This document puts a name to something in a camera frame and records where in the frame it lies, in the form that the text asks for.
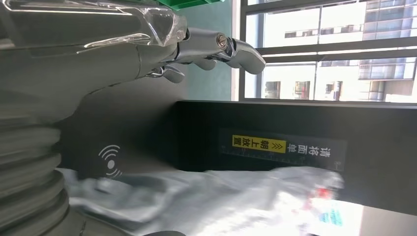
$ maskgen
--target transparent plastic cover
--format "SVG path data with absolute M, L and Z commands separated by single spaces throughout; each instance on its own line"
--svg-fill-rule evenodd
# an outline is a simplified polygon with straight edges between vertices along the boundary
M 186 19 L 159 5 L 78 0 L 3 0 L 0 49 L 120 43 L 167 46 L 185 38 Z

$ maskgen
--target yellow label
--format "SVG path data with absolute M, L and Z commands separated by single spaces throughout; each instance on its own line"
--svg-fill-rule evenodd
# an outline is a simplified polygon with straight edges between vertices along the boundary
M 232 146 L 237 148 L 285 153 L 287 141 L 232 135 Z

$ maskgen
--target sign label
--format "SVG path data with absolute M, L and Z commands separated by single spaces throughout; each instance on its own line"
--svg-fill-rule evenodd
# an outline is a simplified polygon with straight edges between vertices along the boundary
M 232 135 L 232 146 L 237 148 L 248 148 L 260 151 L 285 153 L 287 149 L 287 142 L 278 139 Z
M 339 139 L 233 129 L 219 132 L 221 154 L 339 172 L 345 168 L 347 148 L 348 143 Z

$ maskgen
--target sticker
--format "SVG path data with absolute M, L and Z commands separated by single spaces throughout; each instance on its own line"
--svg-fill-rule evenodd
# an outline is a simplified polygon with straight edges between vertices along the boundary
M 107 172 L 106 175 L 108 178 L 115 178 L 121 176 L 123 172 L 116 168 L 115 159 L 120 150 L 120 147 L 117 145 L 108 145 L 104 147 L 98 156 L 106 162 Z
M 232 135 L 232 146 L 237 148 L 249 148 L 260 151 L 285 153 L 287 142 L 277 139 Z
M 342 172 L 347 142 L 339 139 L 221 129 L 220 153 Z

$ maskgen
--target window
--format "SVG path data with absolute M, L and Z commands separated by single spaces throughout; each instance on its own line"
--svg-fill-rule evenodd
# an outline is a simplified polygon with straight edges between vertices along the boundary
M 285 33 L 285 38 L 295 38 L 295 37 L 297 37 L 297 32 L 288 32 L 288 33 Z
M 242 99 L 392 101 L 412 90 L 417 96 L 417 1 L 275 3 L 283 9 L 264 4 L 244 9 L 247 26 L 258 17 L 245 34 L 256 38 L 252 45 L 267 67 L 241 80 Z
M 334 28 L 321 29 L 320 33 L 322 35 L 332 34 L 334 33 Z
M 280 81 L 272 81 L 266 82 L 265 84 L 265 98 L 280 98 L 280 91 L 281 91 L 281 82 Z
M 297 81 L 294 90 L 294 99 L 307 100 L 310 95 L 310 81 Z

